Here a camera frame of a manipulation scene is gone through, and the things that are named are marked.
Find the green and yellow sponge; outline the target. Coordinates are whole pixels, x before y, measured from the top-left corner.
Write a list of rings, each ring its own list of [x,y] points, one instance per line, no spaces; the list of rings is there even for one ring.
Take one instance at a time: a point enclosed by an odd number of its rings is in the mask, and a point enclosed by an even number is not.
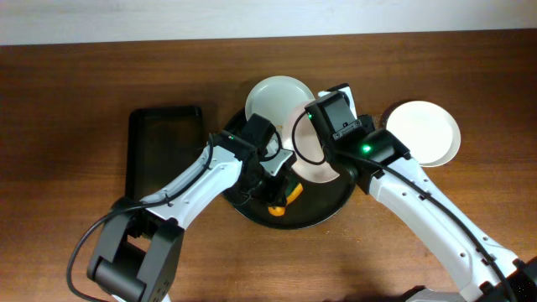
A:
[[[300,182],[292,182],[285,191],[285,204],[283,206],[269,206],[268,213],[272,216],[283,216],[286,207],[293,203],[303,192],[304,187]]]

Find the pale pink plate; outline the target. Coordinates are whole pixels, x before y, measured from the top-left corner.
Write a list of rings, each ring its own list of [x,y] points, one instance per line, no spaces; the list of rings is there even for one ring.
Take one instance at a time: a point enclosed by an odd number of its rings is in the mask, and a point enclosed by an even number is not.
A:
[[[301,102],[294,107],[283,125],[282,140],[283,147],[286,149],[295,149],[291,140],[292,128],[299,115],[305,111],[307,104],[308,102]],[[310,161],[320,162],[324,157],[315,129],[307,116],[303,116],[297,124],[295,144],[299,152]],[[297,157],[292,169],[299,177],[313,183],[327,183],[339,177],[339,174],[328,163],[313,165],[300,157]]]

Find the white plate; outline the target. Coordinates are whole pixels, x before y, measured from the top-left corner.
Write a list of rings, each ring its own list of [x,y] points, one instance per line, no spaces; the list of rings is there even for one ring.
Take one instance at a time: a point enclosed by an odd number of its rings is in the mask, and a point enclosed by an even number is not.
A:
[[[461,131],[455,118],[432,102],[410,101],[396,106],[386,117],[385,127],[422,167],[447,164],[461,147]]]

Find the pale green plate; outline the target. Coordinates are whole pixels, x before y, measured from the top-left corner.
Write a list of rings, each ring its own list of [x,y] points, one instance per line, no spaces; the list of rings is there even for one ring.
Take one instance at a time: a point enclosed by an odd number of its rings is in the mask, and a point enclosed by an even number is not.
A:
[[[282,128],[292,111],[314,99],[310,88],[293,77],[276,75],[260,81],[248,94],[244,107],[247,120],[253,114],[268,119]]]

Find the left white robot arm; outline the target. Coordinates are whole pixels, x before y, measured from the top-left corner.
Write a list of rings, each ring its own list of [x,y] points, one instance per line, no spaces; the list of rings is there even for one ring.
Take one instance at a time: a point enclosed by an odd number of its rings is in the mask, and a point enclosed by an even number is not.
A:
[[[284,200],[295,152],[267,154],[275,133],[211,135],[201,156],[162,189],[123,197],[96,222],[102,228],[87,277],[117,301],[167,301],[188,226],[222,192],[242,203]]]

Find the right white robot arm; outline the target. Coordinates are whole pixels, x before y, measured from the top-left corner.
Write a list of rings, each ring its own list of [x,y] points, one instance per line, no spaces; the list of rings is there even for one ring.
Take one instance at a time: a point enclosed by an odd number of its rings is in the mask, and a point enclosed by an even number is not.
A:
[[[536,261],[522,262],[474,224],[432,182],[391,132],[352,114],[331,117],[330,164],[357,173],[357,184],[390,209],[439,260],[466,301],[534,301]]]

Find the round black tray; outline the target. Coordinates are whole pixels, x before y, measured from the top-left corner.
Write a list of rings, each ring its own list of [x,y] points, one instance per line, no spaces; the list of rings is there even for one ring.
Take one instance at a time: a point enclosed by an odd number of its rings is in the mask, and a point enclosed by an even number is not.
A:
[[[260,199],[241,198],[230,189],[222,194],[236,211],[248,220],[265,227],[279,230],[295,230],[312,227],[335,215],[352,196],[355,185],[338,177],[326,183],[313,183],[298,176],[293,170],[288,174],[289,185],[285,191],[288,195],[298,185],[302,192],[285,207],[284,214],[274,216],[269,212],[269,205]]]

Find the black rectangular tray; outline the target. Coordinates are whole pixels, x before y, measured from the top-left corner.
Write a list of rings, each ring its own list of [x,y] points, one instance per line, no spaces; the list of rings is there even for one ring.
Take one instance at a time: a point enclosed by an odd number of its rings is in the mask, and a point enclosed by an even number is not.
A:
[[[125,196],[140,200],[161,189],[193,164],[205,146],[199,107],[134,110],[128,121]]]

